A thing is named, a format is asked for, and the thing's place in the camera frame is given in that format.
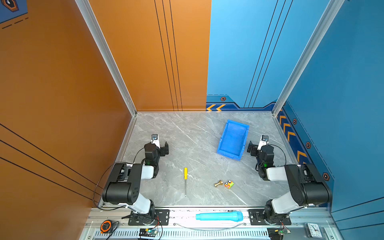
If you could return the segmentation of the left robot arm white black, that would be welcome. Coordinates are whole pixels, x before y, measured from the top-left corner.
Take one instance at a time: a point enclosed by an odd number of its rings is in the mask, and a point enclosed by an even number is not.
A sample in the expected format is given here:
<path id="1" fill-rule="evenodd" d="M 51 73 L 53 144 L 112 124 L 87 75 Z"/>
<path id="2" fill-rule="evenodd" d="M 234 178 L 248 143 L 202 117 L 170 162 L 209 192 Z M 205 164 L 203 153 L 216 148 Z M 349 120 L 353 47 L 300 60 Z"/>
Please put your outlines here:
<path id="1" fill-rule="evenodd" d="M 155 205 L 140 193 L 141 180 L 157 177 L 160 157 L 169 154 L 169 145 L 148 143 L 144 146 L 145 158 L 140 163 L 116 163 L 108 177 L 102 193 L 105 203 L 132 210 L 131 217 L 144 225 L 155 220 Z"/>

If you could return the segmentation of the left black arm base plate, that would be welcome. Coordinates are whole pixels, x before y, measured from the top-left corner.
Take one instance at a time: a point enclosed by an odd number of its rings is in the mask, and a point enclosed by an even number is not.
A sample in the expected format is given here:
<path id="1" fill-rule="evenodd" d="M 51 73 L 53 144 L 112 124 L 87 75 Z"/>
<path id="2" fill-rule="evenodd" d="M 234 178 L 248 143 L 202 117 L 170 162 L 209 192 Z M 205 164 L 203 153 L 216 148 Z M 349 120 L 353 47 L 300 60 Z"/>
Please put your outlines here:
<path id="1" fill-rule="evenodd" d="M 127 218 L 129 226 L 155 226 L 157 224 L 167 226 L 170 220 L 170 210 L 155 209 L 154 212 L 146 215 L 131 213 Z"/>

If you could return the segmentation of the yellow handle screwdriver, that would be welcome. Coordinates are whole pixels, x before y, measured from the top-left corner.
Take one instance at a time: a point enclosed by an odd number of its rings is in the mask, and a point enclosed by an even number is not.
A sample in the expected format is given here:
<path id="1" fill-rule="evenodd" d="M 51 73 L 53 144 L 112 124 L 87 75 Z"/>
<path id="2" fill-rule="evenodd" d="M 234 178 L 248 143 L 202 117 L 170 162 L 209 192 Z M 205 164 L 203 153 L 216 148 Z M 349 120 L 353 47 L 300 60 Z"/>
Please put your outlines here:
<path id="1" fill-rule="evenodd" d="M 187 179 L 188 179 L 188 168 L 184 168 L 185 197 L 187 196 Z"/>

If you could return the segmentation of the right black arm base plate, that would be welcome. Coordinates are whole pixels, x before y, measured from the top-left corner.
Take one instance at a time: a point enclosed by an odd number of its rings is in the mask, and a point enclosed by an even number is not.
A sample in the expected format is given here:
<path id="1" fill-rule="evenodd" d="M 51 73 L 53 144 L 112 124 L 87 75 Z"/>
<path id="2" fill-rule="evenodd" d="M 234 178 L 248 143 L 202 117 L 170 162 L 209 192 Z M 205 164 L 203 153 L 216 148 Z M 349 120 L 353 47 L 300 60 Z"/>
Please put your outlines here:
<path id="1" fill-rule="evenodd" d="M 252 226 L 262 225 L 280 225 L 283 223 L 285 226 L 292 224 L 291 218 L 288 214 L 276 214 L 273 211 L 267 212 L 262 209 L 250 209 L 248 210 L 250 222 Z"/>

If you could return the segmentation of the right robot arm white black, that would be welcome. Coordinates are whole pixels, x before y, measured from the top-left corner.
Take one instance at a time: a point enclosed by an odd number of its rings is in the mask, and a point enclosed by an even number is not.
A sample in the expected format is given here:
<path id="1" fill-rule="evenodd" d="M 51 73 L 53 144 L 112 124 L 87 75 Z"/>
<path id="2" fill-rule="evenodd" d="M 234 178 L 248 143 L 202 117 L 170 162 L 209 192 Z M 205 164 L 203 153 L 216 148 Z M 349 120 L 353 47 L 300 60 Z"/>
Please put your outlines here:
<path id="1" fill-rule="evenodd" d="M 290 213 L 309 205 L 322 205 L 332 201 L 332 191 L 325 183 L 316 166 L 274 165 L 274 147 L 261 142 L 249 143 L 247 152 L 257 160 L 256 171 L 261 179 L 270 182 L 287 182 L 289 191 L 268 200 L 263 210 L 250 210 L 251 223 L 276 225 L 287 223 Z"/>

